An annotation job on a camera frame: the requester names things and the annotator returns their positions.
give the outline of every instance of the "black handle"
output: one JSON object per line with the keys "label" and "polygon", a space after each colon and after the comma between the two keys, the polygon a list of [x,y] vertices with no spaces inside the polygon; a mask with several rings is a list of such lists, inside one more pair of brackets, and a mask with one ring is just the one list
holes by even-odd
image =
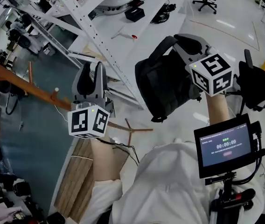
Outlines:
{"label": "black handle", "polygon": [[248,66],[253,69],[254,65],[253,65],[253,61],[252,61],[252,57],[251,57],[251,53],[248,49],[244,50],[244,57],[245,57],[245,62],[248,64]]}
{"label": "black handle", "polygon": [[148,64],[150,66],[153,66],[156,61],[165,54],[167,50],[169,50],[170,47],[172,47],[175,43],[178,41],[172,37],[167,36],[164,40],[161,41],[161,43],[155,48],[153,53],[148,58]]}

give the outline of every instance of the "white shelving unit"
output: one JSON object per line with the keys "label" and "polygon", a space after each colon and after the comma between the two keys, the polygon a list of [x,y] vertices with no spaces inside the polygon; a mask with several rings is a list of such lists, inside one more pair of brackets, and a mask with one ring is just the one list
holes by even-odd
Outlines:
{"label": "white shelving unit", "polygon": [[[106,66],[107,75],[112,78],[108,83],[110,93],[146,108],[136,85],[134,66],[138,61],[148,58],[167,35],[179,32],[185,20],[185,14],[181,13],[184,0],[144,0],[144,4],[140,8],[144,10],[145,17],[137,22],[126,19],[124,13],[97,16],[91,21],[88,14],[102,1],[85,0],[84,4],[80,6],[76,0],[60,0],[65,8],[62,14],[70,14],[80,30],[70,24],[62,24],[61,21],[57,21],[55,17],[60,15],[54,11],[48,11],[44,15],[29,10],[26,12],[47,19],[58,26],[63,25],[63,28],[75,32],[78,38],[69,48],[61,48],[55,39],[48,38],[48,40],[68,56],[76,66],[77,59],[86,61],[88,59],[82,54],[74,52],[83,53],[86,47],[104,57],[103,63]],[[167,2],[176,4],[176,9],[170,12],[168,21],[162,24],[150,24],[162,5]],[[112,38],[119,31],[121,34]],[[131,35],[137,36],[137,39],[133,39]],[[95,66],[96,63],[93,63],[91,69],[94,69]]]}

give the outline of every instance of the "black monitor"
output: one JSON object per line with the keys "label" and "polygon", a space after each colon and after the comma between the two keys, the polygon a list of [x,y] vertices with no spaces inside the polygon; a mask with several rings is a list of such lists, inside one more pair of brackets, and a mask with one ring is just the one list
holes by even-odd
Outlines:
{"label": "black monitor", "polygon": [[194,130],[199,177],[230,172],[255,162],[248,114]]}

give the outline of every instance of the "human arm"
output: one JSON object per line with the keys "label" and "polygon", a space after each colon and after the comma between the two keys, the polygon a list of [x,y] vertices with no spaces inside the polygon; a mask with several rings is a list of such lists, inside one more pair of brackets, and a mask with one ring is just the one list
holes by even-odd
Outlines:
{"label": "human arm", "polygon": [[13,22],[11,25],[10,25],[10,29],[24,29],[24,25],[20,22]]}
{"label": "human arm", "polygon": [[[100,139],[110,141],[108,135]],[[91,139],[91,149],[95,182],[88,208],[82,216],[80,224],[96,224],[99,217],[122,196],[122,182],[119,170],[116,168],[113,145]]]}
{"label": "human arm", "polygon": [[218,94],[213,97],[206,94],[210,125],[229,120],[229,110],[224,95]]}
{"label": "human arm", "polygon": [[[107,134],[99,139],[110,142]],[[93,153],[94,181],[120,179],[119,170],[116,167],[113,145],[102,143],[97,139],[91,139],[91,149]]]}

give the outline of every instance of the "black box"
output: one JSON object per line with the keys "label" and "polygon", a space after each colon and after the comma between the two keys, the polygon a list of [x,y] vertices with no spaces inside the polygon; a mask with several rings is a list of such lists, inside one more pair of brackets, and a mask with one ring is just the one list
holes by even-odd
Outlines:
{"label": "black box", "polygon": [[136,21],[140,20],[142,17],[145,17],[145,13],[144,13],[144,10],[142,8],[132,7],[131,9],[129,9],[125,12],[125,17],[128,20],[136,22]]}

